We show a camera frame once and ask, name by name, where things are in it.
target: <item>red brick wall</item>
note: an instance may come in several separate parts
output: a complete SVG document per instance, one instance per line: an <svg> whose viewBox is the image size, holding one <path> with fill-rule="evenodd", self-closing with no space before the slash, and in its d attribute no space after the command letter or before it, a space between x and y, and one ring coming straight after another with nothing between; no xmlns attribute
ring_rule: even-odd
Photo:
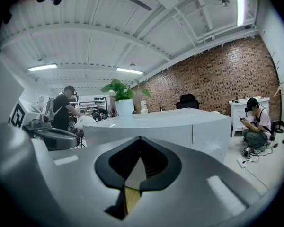
<svg viewBox="0 0 284 227"><path fill-rule="evenodd" d="M242 99L247 90L250 97L269 97L271 119L279 119L279 97L273 97L278 88L276 74L259 36L235 40L187 58L142 82L141 87L147 88L152 98L135 94L138 113L141 100L147 100L149 112L159 111L160 106L171 110L176 109L180 95L190 93L199 101L200 109L230 115L228 101L236 96Z"/></svg>

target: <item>sneaker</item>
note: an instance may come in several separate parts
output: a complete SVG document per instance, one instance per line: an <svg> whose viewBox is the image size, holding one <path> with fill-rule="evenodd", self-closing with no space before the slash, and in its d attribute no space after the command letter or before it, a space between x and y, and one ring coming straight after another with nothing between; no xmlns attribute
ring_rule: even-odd
<svg viewBox="0 0 284 227"><path fill-rule="evenodd" d="M270 148L271 147L272 141L267 141L266 144L264 145L265 148Z"/></svg>
<svg viewBox="0 0 284 227"><path fill-rule="evenodd" d="M265 151L265 146L254 148L253 151L254 151L255 154L260 154L261 152Z"/></svg>

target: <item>ceiling light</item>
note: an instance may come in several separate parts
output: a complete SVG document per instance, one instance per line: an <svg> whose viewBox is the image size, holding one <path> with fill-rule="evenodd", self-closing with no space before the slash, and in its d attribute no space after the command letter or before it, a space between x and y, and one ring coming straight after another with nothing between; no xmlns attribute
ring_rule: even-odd
<svg viewBox="0 0 284 227"><path fill-rule="evenodd" d="M52 68L57 68L57 64L46 64L46 65L41 65L41 66L34 66L28 68L29 71L36 71L36 70L44 70L44 69L52 69Z"/></svg>
<svg viewBox="0 0 284 227"><path fill-rule="evenodd" d="M143 71L139 71L139 70L131 70L131 69L124 69L124 68L117 68L117 71L125 71L125 72L131 72L131 73L136 73L136 74L143 74Z"/></svg>
<svg viewBox="0 0 284 227"><path fill-rule="evenodd" d="M243 25L245 15L245 2L244 0L237 0L237 26Z"/></svg>

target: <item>white floor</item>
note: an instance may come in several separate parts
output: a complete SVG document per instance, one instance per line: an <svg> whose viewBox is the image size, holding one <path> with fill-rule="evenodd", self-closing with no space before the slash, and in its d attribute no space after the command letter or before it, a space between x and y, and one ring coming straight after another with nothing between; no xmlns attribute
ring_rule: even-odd
<svg viewBox="0 0 284 227"><path fill-rule="evenodd" d="M231 137L230 147L224 164L249 181L262 195L268 191L268 189L271 190L278 187L284 179L284 144L282 144L284 133L276 134L274 144L278 143L278 146L273 149L272 154L260 157L257 163L246 162L246 169L242 169L236 161L238 158L242 157L241 151L246 147L246 143L242 141L242 138L240 132L237 132L234 137ZM266 149L261 155L270 152L271 149ZM250 160L257 161L257 159L258 157L252 156Z"/></svg>

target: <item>jeans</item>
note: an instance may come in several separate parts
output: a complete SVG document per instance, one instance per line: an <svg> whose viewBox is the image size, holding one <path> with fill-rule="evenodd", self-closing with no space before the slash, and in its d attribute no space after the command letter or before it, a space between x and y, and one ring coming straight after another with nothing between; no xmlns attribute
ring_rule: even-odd
<svg viewBox="0 0 284 227"><path fill-rule="evenodd" d="M244 129L242 131L242 135L246 139L248 144L254 148L262 147L268 141L267 136L263 131L256 133L254 131L251 131L250 129Z"/></svg>

